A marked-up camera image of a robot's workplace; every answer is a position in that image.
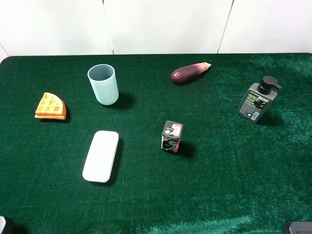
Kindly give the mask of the orange waffle stack toy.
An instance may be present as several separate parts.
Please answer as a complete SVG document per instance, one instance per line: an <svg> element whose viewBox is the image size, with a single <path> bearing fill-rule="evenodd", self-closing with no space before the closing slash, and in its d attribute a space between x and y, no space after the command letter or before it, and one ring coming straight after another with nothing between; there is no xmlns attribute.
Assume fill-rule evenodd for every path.
<svg viewBox="0 0 312 234"><path fill-rule="evenodd" d="M65 103L56 95L45 92L35 111L35 118L40 119L66 119Z"/></svg>

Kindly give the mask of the green velvet tablecloth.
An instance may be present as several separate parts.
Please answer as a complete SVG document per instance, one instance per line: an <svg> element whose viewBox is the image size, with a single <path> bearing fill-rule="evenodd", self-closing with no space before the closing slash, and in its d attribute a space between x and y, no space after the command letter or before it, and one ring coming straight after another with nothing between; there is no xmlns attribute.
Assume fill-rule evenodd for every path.
<svg viewBox="0 0 312 234"><path fill-rule="evenodd" d="M174 70L207 62L173 83ZM89 69L115 69L100 104ZM247 90L277 79L257 123ZM45 92L66 119L35 118ZM177 153L161 149L182 123ZM110 179L82 177L97 131L119 135ZM0 65L0 213L17 234L281 234L312 219L312 56L200 54L9 57Z"/></svg>

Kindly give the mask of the grey pump dispenser bottle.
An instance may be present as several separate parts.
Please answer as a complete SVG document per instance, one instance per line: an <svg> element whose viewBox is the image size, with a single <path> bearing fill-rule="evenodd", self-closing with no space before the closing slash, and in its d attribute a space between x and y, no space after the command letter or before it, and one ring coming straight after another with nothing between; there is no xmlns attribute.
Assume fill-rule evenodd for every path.
<svg viewBox="0 0 312 234"><path fill-rule="evenodd" d="M272 76L264 76L259 83L253 83L244 95L237 113L250 122L257 123L277 96L274 88L282 87Z"/></svg>

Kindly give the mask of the black left robot part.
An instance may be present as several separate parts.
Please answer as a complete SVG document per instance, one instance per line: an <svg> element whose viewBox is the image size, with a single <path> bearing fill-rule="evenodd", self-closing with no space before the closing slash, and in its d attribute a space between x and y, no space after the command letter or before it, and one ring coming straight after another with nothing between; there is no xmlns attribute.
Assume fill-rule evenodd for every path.
<svg viewBox="0 0 312 234"><path fill-rule="evenodd" d="M14 226L13 219L0 216L0 234L12 234Z"/></svg>

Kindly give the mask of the light blue plastic cup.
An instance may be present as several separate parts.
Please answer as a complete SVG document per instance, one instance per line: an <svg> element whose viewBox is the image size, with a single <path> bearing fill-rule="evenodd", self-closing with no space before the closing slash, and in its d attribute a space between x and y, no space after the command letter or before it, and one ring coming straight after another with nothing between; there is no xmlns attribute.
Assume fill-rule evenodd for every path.
<svg viewBox="0 0 312 234"><path fill-rule="evenodd" d="M111 65L95 65L89 69L87 76L100 104L108 106L118 100L116 73Z"/></svg>

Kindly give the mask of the black red gum box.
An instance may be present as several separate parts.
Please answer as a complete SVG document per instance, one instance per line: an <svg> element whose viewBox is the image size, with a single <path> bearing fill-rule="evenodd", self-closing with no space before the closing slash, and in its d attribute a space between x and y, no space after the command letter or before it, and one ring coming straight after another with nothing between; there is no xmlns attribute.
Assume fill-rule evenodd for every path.
<svg viewBox="0 0 312 234"><path fill-rule="evenodd" d="M161 149L177 153L183 131L183 124L167 120L162 130Z"/></svg>

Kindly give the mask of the grey right robot part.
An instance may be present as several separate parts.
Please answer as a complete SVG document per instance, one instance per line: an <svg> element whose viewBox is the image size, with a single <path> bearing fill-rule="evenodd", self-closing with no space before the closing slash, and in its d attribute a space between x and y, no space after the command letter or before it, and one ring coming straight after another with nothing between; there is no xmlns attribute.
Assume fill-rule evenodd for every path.
<svg viewBox="0 0 312 234"><path fill-rule="evenodd" d="M292 222L283 227L283 234L312 234L311 222Z"/></svg>

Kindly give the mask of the white oblong case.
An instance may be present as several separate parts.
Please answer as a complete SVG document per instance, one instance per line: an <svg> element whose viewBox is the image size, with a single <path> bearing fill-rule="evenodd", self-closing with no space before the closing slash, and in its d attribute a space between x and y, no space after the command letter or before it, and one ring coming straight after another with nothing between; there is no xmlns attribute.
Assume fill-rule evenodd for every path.
<svg viewBox="0 0 312 234"><path fill-rule="evenodd" d="M105 183L110 179L119 135L114 131L97 131L92 139L82 177L90 182Z"/></svg>

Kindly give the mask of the purple eggplant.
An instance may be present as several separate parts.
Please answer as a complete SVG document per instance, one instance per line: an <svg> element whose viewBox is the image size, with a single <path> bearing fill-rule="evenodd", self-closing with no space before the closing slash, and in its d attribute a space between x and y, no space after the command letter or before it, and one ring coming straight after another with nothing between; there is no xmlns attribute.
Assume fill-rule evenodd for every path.
<svg viewBox="0 0 312 234"><path fill-rule="evenodd" d="M211 67L210 63L201 62L191 64L188 66L180 67L174 70L171 74L171 81L173 83L184 83L187 82L200 74L206 72Z"/></svg>

